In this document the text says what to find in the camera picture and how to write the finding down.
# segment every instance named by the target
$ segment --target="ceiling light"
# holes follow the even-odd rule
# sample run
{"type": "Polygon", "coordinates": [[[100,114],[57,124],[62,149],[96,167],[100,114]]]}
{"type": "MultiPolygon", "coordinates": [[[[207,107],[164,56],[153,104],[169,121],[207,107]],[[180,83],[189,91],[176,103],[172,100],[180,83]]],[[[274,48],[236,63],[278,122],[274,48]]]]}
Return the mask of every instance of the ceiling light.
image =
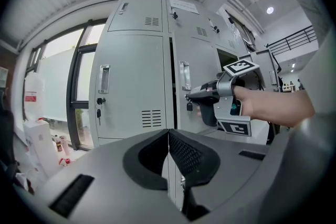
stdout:
{"type": "Polygon", "coordinates": [[[273,13],[273,11],[274,11],[273,7],[268,7],[267,10],[266,10],[267,14],[271,14],[271,13],[273,13]]]}

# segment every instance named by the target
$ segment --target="metal staircase railing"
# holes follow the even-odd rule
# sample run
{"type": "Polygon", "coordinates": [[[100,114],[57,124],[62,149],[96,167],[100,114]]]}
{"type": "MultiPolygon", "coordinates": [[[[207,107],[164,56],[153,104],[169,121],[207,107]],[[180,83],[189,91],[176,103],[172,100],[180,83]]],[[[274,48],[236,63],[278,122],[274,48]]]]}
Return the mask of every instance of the metal staircase railing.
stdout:
{"type": "Polygon", "coordinates": [[[277,42],[267,44],[266,47],[269,48],[273,55],[278,55],[282,52],[293,50],[314,40],[316,40],[316,35],[313,26],[308,26],[294,34],[278,40],[277,42]]]}

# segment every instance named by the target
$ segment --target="gray metal locker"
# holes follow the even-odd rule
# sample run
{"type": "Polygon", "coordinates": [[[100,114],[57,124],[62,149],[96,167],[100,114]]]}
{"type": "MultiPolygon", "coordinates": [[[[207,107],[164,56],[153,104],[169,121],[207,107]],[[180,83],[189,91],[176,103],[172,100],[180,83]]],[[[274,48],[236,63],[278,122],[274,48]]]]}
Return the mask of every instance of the gray metal locker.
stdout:
{"type": "Polygon", "coordinates": [[[210,41],[211,28],[208,19],[201,15],[188,12],[183,9],[175,8],[178,18],[174,19],[171,15],[170,1],[166,0],[169,33],[179,33],[192,36],[198,39],[210,41]]]}
{"type": "Polygon", "coordinates": [[[99,46],[95,99],[106,101],[96,105],[98,137],[121,139],[166,128],[162,37],[106,33],[99,46]]]}
{"type": "Polygon", "coordinates": [[[209,14],[209,19],[211,20],[209,22],[213,25],[213,27],[217,26],[217,28],[219,29],[219,33],[212,31],[215,36],[212,42],[230,51],[237,52],[237,45],[235,44],[233,33],[227,27],[222,16],[211,13],[209,14]]]}
{"type": "Polygon", "coordinates": [[[174,69],[177,128],[198,133],[209,127],[197,116],[197,107],[187,111],[185,94],[194,87],[216,78],[221,70],[217,50],[208,42],[174,33],[174,69]]]}
{"type": "Polygon", "coordinates": [[[162,32],[161,0],[123,0],[109,31],[149,30],[162,32]]]}

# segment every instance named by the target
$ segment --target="locker handle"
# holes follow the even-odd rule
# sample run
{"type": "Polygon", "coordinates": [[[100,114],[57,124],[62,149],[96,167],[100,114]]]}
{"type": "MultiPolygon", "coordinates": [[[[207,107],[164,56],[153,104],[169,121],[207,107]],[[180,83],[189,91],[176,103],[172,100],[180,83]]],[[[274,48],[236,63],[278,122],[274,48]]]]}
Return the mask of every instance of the locker handle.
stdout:
{"type": "Polygon", "coordinates": [[[120,14],[120,15],[123,14],[123,13],[126,11],[127,6],[128,6],[128,3],[124,3],[124,4],[122,5],[121,10],[119,10],[119,14],[120,14]]]}
{"type": "Polygon", "coordinates": [[[180,61],[181,84],[183,91],[191,90],[189,63],[180,61]]]}
{"type": "Polygon", "coordinates": [[[109,93],[110,65],[101,65],[99,69],[99,93],[109,93]]]}

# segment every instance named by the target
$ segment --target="bottle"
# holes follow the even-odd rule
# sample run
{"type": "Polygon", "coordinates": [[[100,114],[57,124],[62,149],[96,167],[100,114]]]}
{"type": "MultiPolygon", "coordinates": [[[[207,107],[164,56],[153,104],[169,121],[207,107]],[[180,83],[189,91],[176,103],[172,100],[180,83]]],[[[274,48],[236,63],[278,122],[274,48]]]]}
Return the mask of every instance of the bottle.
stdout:
{"type": "Polygon", "coordinates": [[[70,149],[69,149],[69,145],[68,145],[68,141],[65,139],[65,136],[60,136],[59,138],[61,138],[61,145],[64,149],[65,155],[69,156],[70,155],[70,149]]]}
{"type": "Polygon", "coordinates": [[[59,139],[56,135],[55,135],[55,143],[57,151],[62,151],[61,139],[59,139]]]}
{"type": "Polygon", "coordinates": [[[44,116],[44,80],[38,73],[30,72],[25,78],[24,110],[29,121],[44,116]]]}

